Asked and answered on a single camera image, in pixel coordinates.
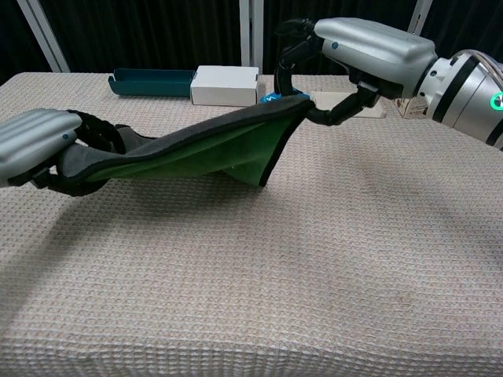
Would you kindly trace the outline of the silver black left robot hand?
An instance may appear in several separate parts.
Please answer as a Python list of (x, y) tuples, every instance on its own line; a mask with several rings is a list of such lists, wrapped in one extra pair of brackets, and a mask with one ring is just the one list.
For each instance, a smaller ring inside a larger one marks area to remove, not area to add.
[(76, 140), (106, 152), (126, 151), (116, 126), (77, 110), (36, 108), (1, 122), (1, 187), (31, 182), (70, 196), (96, 192), (105, 181), (69, 183), (63, 174), (50, 172)]

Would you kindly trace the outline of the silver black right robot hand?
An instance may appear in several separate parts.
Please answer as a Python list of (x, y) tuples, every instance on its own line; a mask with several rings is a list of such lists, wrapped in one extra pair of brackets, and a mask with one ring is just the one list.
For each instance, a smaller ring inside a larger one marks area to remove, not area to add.
[(275, 93), (292, 95), (293, 68), (317, 55), (343, 67), (356, 85), (356, 92), (332, 109), (309, 110), (307, 118), (311, 122), (326, 126), (340, 125), (364, 108), (373, 107), (380, 97), (415, 97), (438, 59), (434, 42), (354, 17), (291, 19), (279, 25), (276, 33), (297, 38), (299, 43), (281, 52), (274, 71)]

